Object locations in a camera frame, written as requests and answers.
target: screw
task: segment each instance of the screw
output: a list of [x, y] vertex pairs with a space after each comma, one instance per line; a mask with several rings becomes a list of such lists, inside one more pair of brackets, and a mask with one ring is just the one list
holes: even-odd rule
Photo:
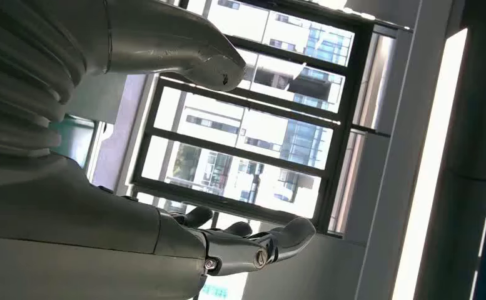
[[213, 270], [217, 268], [217, 262], [214, 259], [208, 258], [206, 259], [206, 262], [204, 262], [204, 268], [206, 268], [206, 270]]
[[256, 259], [254, 261], [254, 264], [258, 268], [262, 268], [265, 266], [267, 260], [267, 255], [265, 250], [259, 249], [258, 252], [256, 253]]

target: fluorescent light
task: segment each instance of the fluorescent light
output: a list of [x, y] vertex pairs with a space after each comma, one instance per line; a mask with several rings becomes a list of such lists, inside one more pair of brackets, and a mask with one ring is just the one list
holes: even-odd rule
[[473, 283], [471, 284], [471, 295], [469, 296], [469, 300], [473, 300], [473, 296], [475, 295], [475, 286], [477, 286], [477, 277], [478, 271], [475, 271], [473, 275]]
[[414, 297], [466, 37], [467, 29], [458, 32], [447, 39], [443, 50], [393, 300]]
[[482, 228], [482, 239], [480, 239], [480, 249], [478, 250], [478, 257], [482, 257], [482, 249], [484, 248], [484, 241], [486, 240], [486, 220], [484, 221], [484, 227]]

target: window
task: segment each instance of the window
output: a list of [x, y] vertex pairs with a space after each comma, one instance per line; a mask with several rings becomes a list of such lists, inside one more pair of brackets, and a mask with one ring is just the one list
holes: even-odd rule
[[268, 44], [276, 48], [282, 48], [289, 51], [296, 51], [296, 45], [290, 44], [288, 42], [278, 41], [277, 39], [270, 39], [270, 42]]
[[284, 15], [284, 14], [277, 14], [276, 15], [276, 21], [289, 23], [289, 17]]
[[[240, 50], [240, 53], [253, 72], [250, 76], [247, 71], [245, 78], [249, 80], [243, 79], [240, 88], [287, 101], [296, 102], [302, 97], [317, 99], [320, 105], [314, 107], [338, 112], [344, 76], [261, 54], [252, 55], [248, 51]], [[297, 102], [308, 105], [305, 101]]]
[[[190, 0], [184, 8], [226, 34], [247, 63], [243, 80], [216, 92], [163, 73], [135, 186], [188, 206], [277, 224], [303, 216], [319, 233], [342, 232], [330, 224], [346, 219], [341, 207], [349, 200], [340, 197], [351, 193], [337, 191], [342, 174], [354, 174], [342, 172], [351, 165], [344, 162], [350, 128], [371, 132], [352, 122], [372, 26], [362, 19], [335, 22], [331, 14], [321, 24], [259, 1], [217, 3]], [[286, 28], [282, 23], [297, 26], [275, 30]], [[213, 285], [206, 292], [223, 293]]]
[[239, 9], [239, 3], [230, 0], [218, 0], [220, 6], [226, 6], [227, 8]]
[[233, 133], [233, 134], [238, 134], [239, 133], [239, 127], [228, 125], [228, 124], [223, 124], [220, 122], [215, 122], [215, 121], [210, 121], [207, 119], [202, 119], [201, 117], [195, 117], [195, 116], [187, 116], [186, 121], [189, 123], [197, 124], [200, 126], [205, 126], [217, 130], [222, 130], [227, 133]]
[[281, 145], [273, 144], [271, 142], [262, 141], [261, 139], [253, 139], [251, 137], [249, 137], [249, 138], [247, 137], [245, 139], [245, 143], [252, 145], [252, 146], [256, 146], [256, 147], [263, 148], [263, 149], [269, 149], [269, 150], [273, 150], [273, 151], [279, 151], [281, 149]]
[[[276, 48], [304, 54], [341, 66], [348, 65], [352, 47], [350, 41], [355, 38], [354, 32], [282, 12], [270, 11], [255, 5], [230, 0], [218, 0], [220, 6], [238, 10], [237, 13], [227, 16], [225, 9], [213, 9], [212, 7], [207, 9], [205, 2], [207, 1], [190, 0], [189, 10], [201, 14], [210, 20], [224, 34], [249, 39], [257, 43], [269, 44]], [[281, 46], [272, 45], [271, 42], [271, 38], [279, 41], [287, 41], [285, 39], [286, 29], [278, 26], [278, 22], [292, 25], [288, 29], [292, 30], [292, 32], [287, 34], [289, 37], [288, 42], [283, 42]], [[318, 46], [311, 46], [310, 40]], [[313, 50], [318, 50], [320, 49], [320, 45], [325, 42], [343, 46], [344, 52], [340, 54], [340, 59], [333, 60], [333, 57], [330, 55], [317, 55], [316, 51], [307, 50], [310, 47]]]

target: humanoid robot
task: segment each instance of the humanoid robot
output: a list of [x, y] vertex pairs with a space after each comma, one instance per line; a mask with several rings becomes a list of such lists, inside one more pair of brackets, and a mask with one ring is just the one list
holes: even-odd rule
[[257, 271], [315, 233], [251, 235], [92, 186], [48, 129], [85, 74], [176, 72], [235, 88], [245, 62], [209, 21], [156, 0], [0, 0], [0, 299], [189, 299], [207, 275]]

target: black window frame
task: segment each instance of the black window frame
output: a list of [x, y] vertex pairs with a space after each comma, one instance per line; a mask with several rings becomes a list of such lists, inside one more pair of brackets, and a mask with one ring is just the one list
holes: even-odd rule
[[[294, 101], [287, 101], [274, 96], [260, 94], [258, 92], [238, 87], [227, 93], [210, 91], [202, 87], [189, 85], [185, 78], [177, 74], [163, 73], [158, 79], [156, 90], [153, 93], [153, 102], [139, 148], [138, 158], [136, 160], [132, 179], [134, 191], [136, 191], [136, 193], [147, 193], [156, 197], [171, 199], [173, 201], [208, 206], [215, 211], [222, 211], [224, 213], [234, 214], [244, 218], [256, 219], [275, 224], [286, 224], [292, 219], [297, 218], [296, 215], [288, 212], [267, 209], [265, 207], [255, 206], [254, 204], [238, 201], [236, 199], [230, 199], [219, 195], [208, 194], [207, 192], [187, 189], [185, 187], [175, 186], [163, 181], [141, 176], [151, 137], [158, 136], [172, 141], [203, 147], [219, 153], [239, 156], [258, 163], [270, 164], [282, 169], [320, 177], [321, 184], [318, 189], [318, 198], [316, 200], [315, 211], [311, 221], [315, 225], [318, 233], [329, 234], [340, 238], [342, 236], [340, 233], [328, 232], [328, 226], [333, 211], [335, 194], [337, 193], [338, 189], [338, 182], [342, 171], [343, 160], [350, 133], [353, 131], [377, 134], [386, 137], [390, 136], [389, 134], [377, 132], [374, 129], [353, 124], [353, 114], [357, 104], [357, 97], [361, 86], [363, 71], [368, 56], [368, 48], [374, 31], [375, 23], [362, 18], [346, 16], [329, 9], [322, 9], [321, 6], [317, 4], [305, 1], [242, 0], [238, 2], [263, 9], [270, 9], [271, 11], [287, 14], [297, 18], [319, 22], [324, 25], [347, 30], [355, 34], [351, 41], [351, 53], [347, 66], [341, 66], [314, 57], [305, 56], [304, 54], [279, 49], [260, 42], [254, 42], [240, 37], [226, 35], [226, 37], [236, 48], [294, 63], [305, 63], [311, 68], [344, 76], [344, 86], [342, 96], [340, 98], [338, 112], [326, 111], [317, 107], [306, 106]], [[179, 6], [186, 9], [187, 5], [188, 1], [182, 0]], [[209, 98], [211, 97], [225, 103], [232, 103], [250, 109], [257, 109], [266, 113], [276, 114], [278, 116], [283, 116], [293, 120], [333, 129], [332, 140], [330, 141], [330, 149], [324, 170], [197, 139], [191, 136], [185, 136], [183, 134], [166, 131], [164, 129], [155, 128], [154, 120], [161, 95], [165, 87], [179, 89], [180, 91], [188, 93], [199, 94]], [[245, 98], [250, 98], [255, 101], [249, 101]], [[281, 106], [283, 109], [279, 109], [274, 106]]]

